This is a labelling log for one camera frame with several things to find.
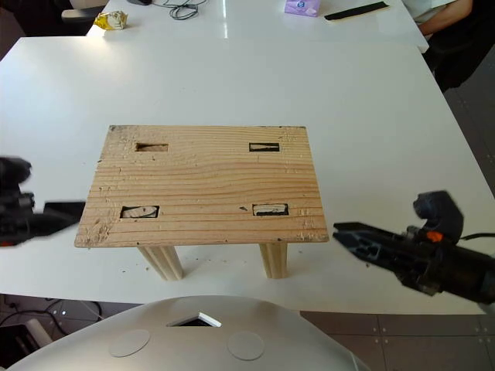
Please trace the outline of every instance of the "table leg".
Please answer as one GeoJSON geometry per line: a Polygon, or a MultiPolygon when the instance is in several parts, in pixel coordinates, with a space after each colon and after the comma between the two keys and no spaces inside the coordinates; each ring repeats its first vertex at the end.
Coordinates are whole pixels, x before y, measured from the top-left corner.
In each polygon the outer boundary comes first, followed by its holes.
{"type": "Polygon", "coordinates": [[[183,267],[180,265],[174,246],[138,247],[138,249],[164,280],[177,281],[183,277],[183,267]]]}
{"type": "Polygon", "coordinates": [[[261,257],[268,278],[287,277],[287,243],[260,243],[261,257]]]}

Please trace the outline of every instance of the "cable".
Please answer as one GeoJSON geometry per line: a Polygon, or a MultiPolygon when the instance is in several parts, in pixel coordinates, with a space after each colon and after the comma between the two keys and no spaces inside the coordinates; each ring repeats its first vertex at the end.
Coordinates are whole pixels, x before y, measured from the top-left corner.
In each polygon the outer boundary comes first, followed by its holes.
{"type": "Polygon", "coordinates": [[[87,306],[87,304],[86,304],[84,301],[79,300],[79,302],[80,302],[82,305],[84,305],[88,311],[90,311],[91,313],[93,313],[94,315],[96,315],[96,316],[98,317],[98,319],[97,319],[97,321],[96,321],[96,322],[99,322],[100,320],[105,319],[105,317],[103,317],[103,316],[101,315],[101,312],[102,312],[102,310],[101,310],[101,306],[100,306],[100,303],[98,303],[97,301],[92,301],[92,303],[93,303],[93,304],[95,304],[95,305],[97,306],[97,308],[98,308],[98,313],[97,313],[97,312],[95,312],[95,311],[94,311],[93,309],[91,309],[90,307],[88,307],[88,306],[87,306]]]}
{"type": "Polygon", "coordinates": [[[37,310],[34,310],[34,309],[33,310],[28,310],[28,311],[17,311],[16,313],[11,313],[10,315],[8,315],[7,317],[3,318],[0,321],[0,326],[2,326],[9,318],[11,318],[11,317],[13,317],[15,315],[23,315],[25,313],[36,313],[38,315],[47,314],[47,315],[49,315],[52,318],[53,323],[55,324],[55,327],[58,328],[58,330],[60,331],[60,333],[62,335],[65,335],[65,336],[69,335],[68,333],[66,333],[63,330],[63,328],[60,327],[59,322],[56,320],[55,316],[52,315],[49,311],[37,311],[37,310]]]}
{"type": "MultiPolygon", "coordinates": [[[[4,298],[5,304],[8,305],[10,308],[14,308],[15,309],[15,313],[11,313],[7,317],[3,318],[0,321],[0,326],[2,326],[9,318],[14,317],[15,315],[22,315],[22,314],[25,314],[25,313],[36,313],[38,315],[47,314],[47,315],[49,315],[52,318],[53,323],[55,324],[55,327],[60,331],[60,333],[62,335],[67,336],[69,334],[67,332],[65,332],[65,330],[59,325],[59,322],[57,321],[57,319],[55,318],[55,316],[53,315],[53,313],[49,311],[49,309],[51,309],[54,305],[60,303],[62,300],[63,299],[56,299],[53,303],[50,303],[45,309],[41,309],[41,310],[38,310],[38,309],[26,309],[25,311],[20,311],[20,310],[17,309],[17,304],[16,303],[9,303],[8,304],[7,301],[6,301],[6,297],[5,297],[4,298]]],[[[103,311],[101,309],[100,303],[98,303],[97,301],[92,301],[91,303],[93,303],[94,305],[96,305],[96,307],[98,309],[98,313],[95,312],[94,310],[92,310],[90,307],[88,307],[86,305],[86,303],[82,302],[81,300],[79,300],[79,302],[82,305],[84,305],[88,311],[90,311],[91,313],[93,313],[94,315],[97,316],[97,320],[95,321],[95,323],[101,321],[102,319],[105,319],[105,317],[103,317],[101,315],[103,313],[103,311]]]]}
{"type": "Polygon", "coordinates": [[[468,236],[461,237],[461,240],[469,241],[480,237],[495,237],[495,233],[474,233],[468,236]]]}
{"type": "Polygon", "coordinates": [[[196,3],[190,3],[190,0],[185,0],[182,4],[170,4],[170,0],[166,0],[164,3],[152,2],[153,5],[161,6],[162,8],[170,9],[170,16],[176,21],[185,21],[199,14],[200,5],[207,2],[202,0],[196,3]]]}

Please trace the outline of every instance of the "computer mouse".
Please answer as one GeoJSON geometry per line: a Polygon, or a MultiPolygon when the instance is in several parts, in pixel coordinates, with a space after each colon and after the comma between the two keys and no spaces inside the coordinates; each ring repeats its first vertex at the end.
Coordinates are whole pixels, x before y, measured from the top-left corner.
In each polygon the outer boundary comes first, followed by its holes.
{"type": "Polygon", "coordinates": [[[152,0],[127,0],[131,4],[136,4],[136,5],[150,5],[152,3],[152,0]]]}

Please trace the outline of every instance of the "rectangular hole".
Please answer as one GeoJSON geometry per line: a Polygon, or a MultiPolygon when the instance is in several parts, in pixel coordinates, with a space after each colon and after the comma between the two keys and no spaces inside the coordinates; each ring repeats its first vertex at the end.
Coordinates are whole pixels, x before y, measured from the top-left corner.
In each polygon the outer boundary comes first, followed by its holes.
{"type": "Polygon", "coordinates": [[[170,322],[167,327],[221,327],[222,324],[215,318],[198,313],[191,317],[183,318],[178,321],[170,322]]]}
{"type": "Polygon", "coordinates": [[[152,143],[136,143],[136,152],[167,152],[169,145],[152,144],[152,143]]]}
{"type": "Polygon", "coordinates": [[[121,219],[157,218],[160,206],[122,206],[121,219]]]}
{"type": "Polygon", "coordinates": [[[249,152],[280,152],[279,143],[250,143],[249,152]]]}
{"type": "Polygon", "coordinates": [[[286,203],[269,203],[265,205],[253,205],[254,216],[288,215],[286,203]]]}

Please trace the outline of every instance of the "wooden plank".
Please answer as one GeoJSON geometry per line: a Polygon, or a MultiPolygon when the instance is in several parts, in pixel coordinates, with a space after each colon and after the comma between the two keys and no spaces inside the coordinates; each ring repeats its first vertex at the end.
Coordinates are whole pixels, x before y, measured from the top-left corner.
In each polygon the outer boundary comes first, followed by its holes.
{"type": "Polygon", "coordinates": [[[328,239],[305,128],[112,126],[75,244],[328,239]],[[287,213],[255,213],[256,205],[287,205],[287,213]],[[131,216],[133,207],[157,215],[131,216]]]}
{"type": "Polygon", "coordinates": [[[261,258],[266,277],[287,277],[287,243],[260,243],[261,258]]]}
{"type": "Polygon", "coordinates": [[[177,281],[183,277],[183,268],[174,246],[141,246],[139,251],[164,280],[177,281]]]}

